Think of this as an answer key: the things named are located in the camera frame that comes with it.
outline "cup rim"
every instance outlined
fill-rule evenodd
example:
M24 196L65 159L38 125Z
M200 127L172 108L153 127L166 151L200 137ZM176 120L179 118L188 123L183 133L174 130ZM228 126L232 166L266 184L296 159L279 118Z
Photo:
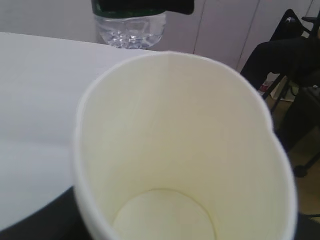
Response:
M109 240L120 240L116 231L109 225L99 211L98 206L94 200L94 196L92 191L89 187L89 183L86 180L85 174L85 166L81 158L81 138L82 138L82 125L83 125L83 116L86 110L86 104L91 96L92 92L96 87L108 76L110 73L114 72L118 68L123 65L129 64L130 62L137 61L143 58L149 58L151 56L158 56L158 55L176 55L176 56L183 56L188 58L195 58L201 59L205 61L209 61L215 65L224 68L225 70L231 72L236 78L238 78L243 84L247 86L250 90L250 93L253 94L253 97L256 98L258 105L260 107L261 113L263 114L265 119L266 131L274 142L275 150L279 155L281 161L280 166L283 169L283 173L285 174L286 185L288 186L288 205L287 205L287 224L286 228L282 232L282 238L279 240L292 240L294 238L296 224L297 224L297 217L298 217L298 203L297 203L297 191L295 187L294 176L291 170L289 159L280 144L278 138L276 137L273 131L273 121L268 110L267 105L259 95L259 93L249 84L249 82L241 76L238 72L236 72L231 67L206 57L193 55L189 53L181 53L181 52L174 52L174 51L164 51L164 52L153 52L149 51L147 54L135 56L128 58L120 63L114 65L101 76L99 76L96 80L94 80L89 87L85 90L84 94L80 98L78 103L76 117L75 117L75 129L73 132L72 137L72 175L74 181L74 190L75 190L75 198L77 204L79 205L79 211L81 212L82 217L84 218L84 222L86 222L86 226L89 228L90 233L95 236L95 231L90 228L89 225L93 224L95 229L99 232L99 236L103 236L105 239Z

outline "person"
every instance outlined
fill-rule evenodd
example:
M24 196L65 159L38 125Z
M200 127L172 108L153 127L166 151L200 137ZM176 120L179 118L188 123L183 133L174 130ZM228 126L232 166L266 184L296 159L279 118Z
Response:
M320 68L320 30L317 37L296 37L259 44L240 74L258 90L269 73L308 74Z

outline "white paper cup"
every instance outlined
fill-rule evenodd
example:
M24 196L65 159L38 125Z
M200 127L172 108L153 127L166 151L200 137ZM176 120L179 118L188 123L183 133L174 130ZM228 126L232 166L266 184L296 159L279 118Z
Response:
M269 111L237 72L149 53L79 104L75 195L96 240L292 240L291 168Z

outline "chair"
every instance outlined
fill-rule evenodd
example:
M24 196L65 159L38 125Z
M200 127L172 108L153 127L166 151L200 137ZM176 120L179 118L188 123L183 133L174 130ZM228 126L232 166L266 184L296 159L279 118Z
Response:
M315 126L320 127L320 87L301 87L293 104L286 112L276 135L288 152ZM293 169L297 178L303 178L308 170L320 160L320 152L305 165ZM309 218L320 217L320 214L306 215Z
M307 17L304 16L302 20L313 23L312 30L307 29L302 25L297 15L294 13L292 9L288 9L283 15L279 25L277 26L273 36L270 41L281 40L281 39L290 39L300 37L303 32L307 32L309 34L309 38L317 37L318 29L320 26L320 11L317 17ZM280 91L278 98L276 99L274 105L271 108L271 113L274 112L276 107L278 106L282 97L284 97L288 90L291 88L291 82L296 83L299 87L313 86L316 84L317 78L314 75L320 76L320 71L311 71L305 75L298 75L297 71L299 70L299 59L297 59L295 67L292 69L291 73L287 76L286 82ZM285 74L280 74L276 80L269 86L269 88L262 95L263 99L266 99L270 93L275 89L275 87L280 83L280 81L285 77Z

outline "green bottle label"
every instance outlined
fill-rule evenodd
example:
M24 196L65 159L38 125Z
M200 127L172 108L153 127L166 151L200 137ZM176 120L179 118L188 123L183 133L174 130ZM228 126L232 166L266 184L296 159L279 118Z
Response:
M162 14L165 10L162 9L134 9L134 10L119 10L119 11L104 11L101 9L99 0L91 0L92 11L95 15L110 19L127 19L152 16Z

